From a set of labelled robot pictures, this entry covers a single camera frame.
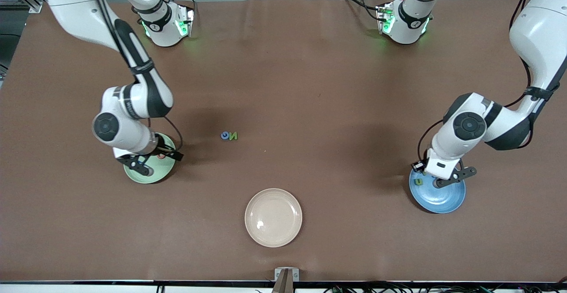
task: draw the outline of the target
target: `plate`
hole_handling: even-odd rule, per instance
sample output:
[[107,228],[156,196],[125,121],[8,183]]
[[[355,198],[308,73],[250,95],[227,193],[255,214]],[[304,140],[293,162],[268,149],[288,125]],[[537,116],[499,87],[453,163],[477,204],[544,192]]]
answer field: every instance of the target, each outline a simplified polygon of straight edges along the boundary
[[[175,146],[174,142],[168,136],[164,134],[160,134],[159,132],[158,135],[163,137],[163,139],[166,142],[166,145],[172,147]],[[145,159],[146,159],[145,156],[140,156],[138,158],[138,162],[143,162]],[[138,184],[152,184],[154,182],[158,182],[164,179],[167,176],[167,174],[171,171],[171,169],[174,167],[174,164],[175,164],[175,160],[172,158],[165,157],[160,159],[159,156],[150,156],[150,158],[146,162],[146,166],[154,170],[154,173],[151,176],[144,176],[142,174],[139,174],[135,170],[130,170],[127,166],[124,166],[124,171],[126,172],[128,177],[130,177],[130,179],[134,180],[135,182],[138,182]]]
[[278,188],[258,192],[246,207],[246,230],[264,247],[278,248],[290,243],[299,233],[302,222],[297,199]]
[[443,188],[436,188],[435,177],[430,174],[412,172],[409,174],[409,190],[420,206],[433,213],[445,214],[457,210],[466,195],[464,181]]

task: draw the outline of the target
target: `brown table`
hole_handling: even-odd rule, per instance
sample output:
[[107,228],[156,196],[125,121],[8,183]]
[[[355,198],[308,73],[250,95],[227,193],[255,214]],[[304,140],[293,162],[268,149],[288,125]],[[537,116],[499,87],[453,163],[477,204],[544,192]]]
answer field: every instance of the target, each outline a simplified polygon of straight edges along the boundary
[[[339,0],[201,3],[192,39],[159,48],[186,146],[164,182],[127,178],[91,133],[101,94],[131,81],[120,56],[31,15],[0,91],[0,279],[556,281],[567,267],[567,105],[559,90],[522,150],[482,144],[462,207],[408,195],[419,136],[460,94],[514,100],[526,75],[508,41],[516,0],[440,0],[415,45],[377,34]],[[176,138],[163,120],[152,126]],[[221,141],[223,131],[238,140]],[[250,198],[283,188],[303,226],[269,249]]]

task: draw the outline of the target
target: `green plate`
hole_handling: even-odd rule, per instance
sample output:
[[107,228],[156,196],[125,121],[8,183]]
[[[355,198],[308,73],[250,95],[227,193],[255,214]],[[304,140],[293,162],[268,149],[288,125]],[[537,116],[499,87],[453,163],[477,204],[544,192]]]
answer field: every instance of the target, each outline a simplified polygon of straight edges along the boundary
[[[163,137],[166,145],[175,146],[174,142],[168,136],[160,134],[159,132],[158,135]],[[143,162],[144,160],[146,160],[144,156],[140,156],[138,159],[140,162]],[[174,164],[175,160],[172,158],[164,157],[163,159],[160,159],[159,156],[150,156],[146,162],[146,166],[154,170],[154,173],[151,176],[143,176],[134,170],[130,170],[127,166],[124,166],[124,171],[130,179],[138,182],[138,184],[152,184],[164,179],[174,167]]]

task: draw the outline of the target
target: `blue plate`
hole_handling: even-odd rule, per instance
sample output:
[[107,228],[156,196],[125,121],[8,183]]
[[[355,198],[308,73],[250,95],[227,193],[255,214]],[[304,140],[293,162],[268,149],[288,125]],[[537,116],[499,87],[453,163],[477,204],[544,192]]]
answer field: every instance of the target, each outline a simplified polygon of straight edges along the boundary
[[434,186],[435,177],[420,172],[409,174],[409,190],[423,208],[433,213],[450,213],[457,210],[466,195],[464,181],[443,188]]

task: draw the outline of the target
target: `white plate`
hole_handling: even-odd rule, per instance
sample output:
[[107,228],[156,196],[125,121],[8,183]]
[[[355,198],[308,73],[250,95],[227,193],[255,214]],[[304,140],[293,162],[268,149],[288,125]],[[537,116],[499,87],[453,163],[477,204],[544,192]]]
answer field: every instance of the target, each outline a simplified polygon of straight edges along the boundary
[[246,230],[254,241],[268,248],[290,243],[299,233],[302,220],[297,199],[277,188],[258,192],[246,207]]

